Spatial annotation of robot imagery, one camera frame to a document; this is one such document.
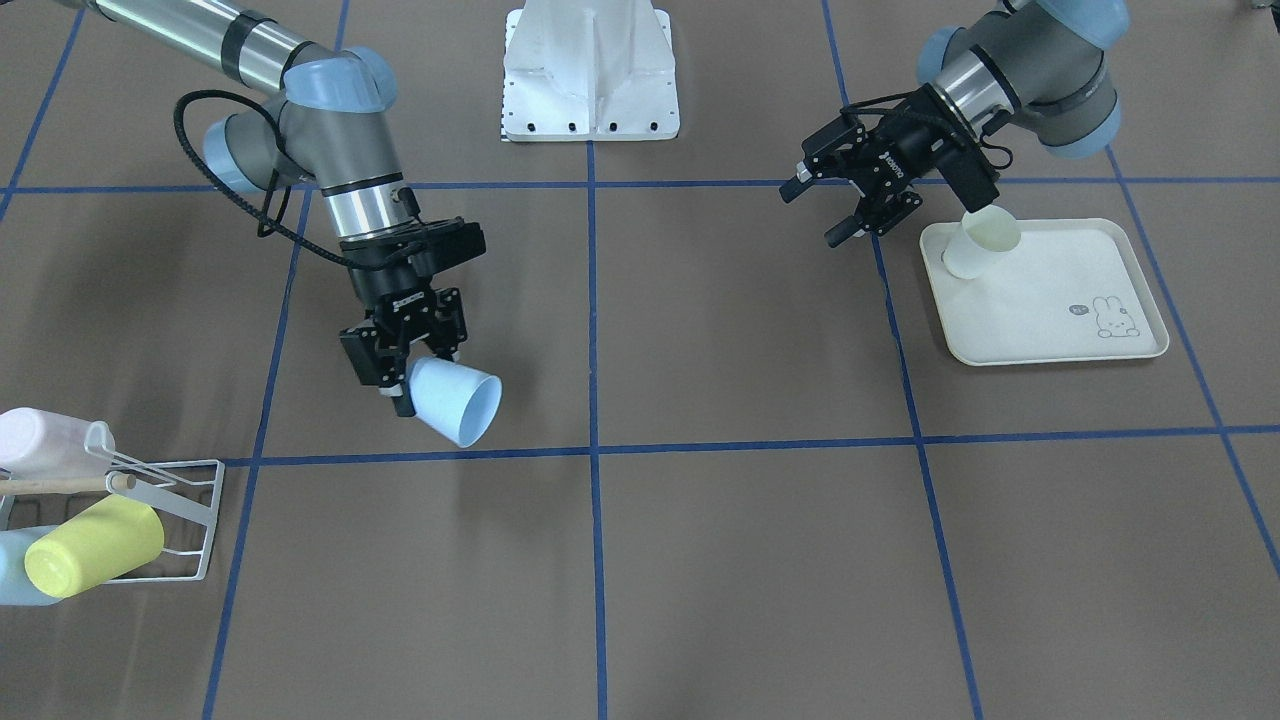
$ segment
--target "bunny face logo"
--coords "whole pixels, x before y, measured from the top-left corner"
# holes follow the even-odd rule
[[[1138,337],[1142,331],[1116,296],[1094,297],[1093,310],[1098,314],[1098,337]]]

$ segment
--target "cup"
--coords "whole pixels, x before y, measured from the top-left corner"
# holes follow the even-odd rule
[[[111,460],[84,450],[90,425],[46,410],[14,407],[0,415],[0,468],[27,479],[105,475]],[[106,450],[115,450],[110,433]]]
[[[502,380],[466,365],[421,357],[408,370],[408,393],[419,420],[458,447],[471,447],[498,413]]]
[[[972,281],[1009,258],[1021,237],[1018,219],[1004,208],[987,205],[965,213],[942,251],[942,265],[952,275]]]
[[[160,516],[136,500],[109,495],[27,548],[36,588],[70,597],[151,562],[164,550]]]
[[[56,528],[44,525],[0,532],[0,605],[52,605],[61,600],[40,592],[23,566],[27,548]]]

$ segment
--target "wooden handle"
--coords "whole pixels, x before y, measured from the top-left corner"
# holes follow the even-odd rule
[[[129,489],[137,482],[133,475],[123,473],[109,473],[108,475],[95,475],[92,478],[47,478],[26,479],[13,478],[0,480],[0,495],[73,495],[77,492],[101,492],[106,489],[106,480],[111,480],[115,489]]]

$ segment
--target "robotic arm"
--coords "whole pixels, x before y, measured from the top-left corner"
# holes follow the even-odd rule
[[[412,345],[421,341],[452,360],[467,337],[457,288],[434,290],[431,278],[481,255],[485,243],[476,223],[419,217],[384,115],[397,94],[387,61],[362,47],[334,53],[223,0],[56,1],[133,26],[269,96],[261,105],[219,91],[184,97],[174,113],[179,142],[210,182],[260,222],[262,214],[237,193],[319,186],[340,255],[278,219],[266,224],[347,268],[365,320],[340,333],[342,346],[362,384],[390,397],[397,415],[413,416],[406,382]],[[205,160],[183,129],[183,110],[201,97],[239,100],[255,110],[209,128]]]
[[[943,28],[925,42],[910,94],[855,102],[806,138],[791,202],[822,178],[844,178],[861,200],[827,231],[836,247],[884,234],[920,206],[911,183],[937,169],[969,211],[1000,192],[982,149],[1006,124],[1034,132],[1061,158],[1105,147],[1120,128],[1120,100],[1106,51],[1129,29],[1124,0],[1000,0],[973,27]],[[893,109],[878,109],[901,100]],[[882,115],[873,129],[860,118]]]

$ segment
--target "blue joint cap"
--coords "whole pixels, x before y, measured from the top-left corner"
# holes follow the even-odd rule
[[[284,96],[294,105],[337,113],[381,113],[387,109],[374,73],[351,55],[303,63],[284,73]]]
[[[1066,145],[1046,145],[1044,150],[1048,150],[1051,155],[1066,158],[1068,160],[1088,158],[1116,138],[1116,133],[1120,132],[1120,99],[1116,97],[1116,106],[1111,109],[1111,114],[1107,115],[1107,119],[1102,120],[1101,126],[1093,128],[1093,132]]]
[[[205,164],[209,165],[210,170],[214,170],[218,179],[225,182],[227,187],[236,192],[242,195],[262,192],[262,188],[253,184],[253,181],[248,179],[239,169],[236,158],[232,156],[232,149],[227,145],[227,120],[229,119],[228,117],[218,120],[209,126],[205,132]]]
[[[1036,0],[1053,19],[1098,50],[1110,50],[1129,32],[1124,0]]]
[[[399,83],[396,82],[396,70],[381,55],[369,47],[352,47],[347,53],[365,61],[365,68],[374,76],[374,85],[378,86],[378,96],[383,99],[383,105],[390,108],[399,97]]]
[[[938,73],[942,72],[942,65],[946,64],[947,47],[951,46],[951,38],[961,29],[964,28],[960,26],[947,26],[924,41],[924,47],[920,49],[920,58],[915,61],[915,82],[924,85],[938,77]]]

